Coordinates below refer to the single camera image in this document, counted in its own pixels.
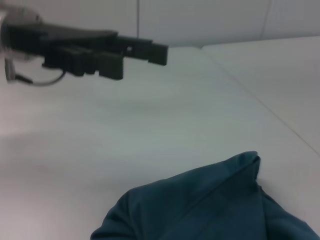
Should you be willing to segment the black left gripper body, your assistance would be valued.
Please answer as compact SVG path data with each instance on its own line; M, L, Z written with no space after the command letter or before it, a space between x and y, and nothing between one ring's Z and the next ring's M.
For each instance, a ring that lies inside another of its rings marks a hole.
M46 23L9 24L6 42L12 50L41 56L43 66L74 76L98 72L98 54L117 37L111 30L83 30Z

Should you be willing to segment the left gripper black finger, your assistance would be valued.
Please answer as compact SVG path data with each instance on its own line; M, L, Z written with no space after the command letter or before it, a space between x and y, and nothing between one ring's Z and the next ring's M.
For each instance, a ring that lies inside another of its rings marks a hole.
M150 39L127 36L118 36L114 45L124 57L145 60L160 66L167 65L169 50L167 45L154 43Z
M120 54L102 52L98 54L98 74L115 81L124 77L124 58Z

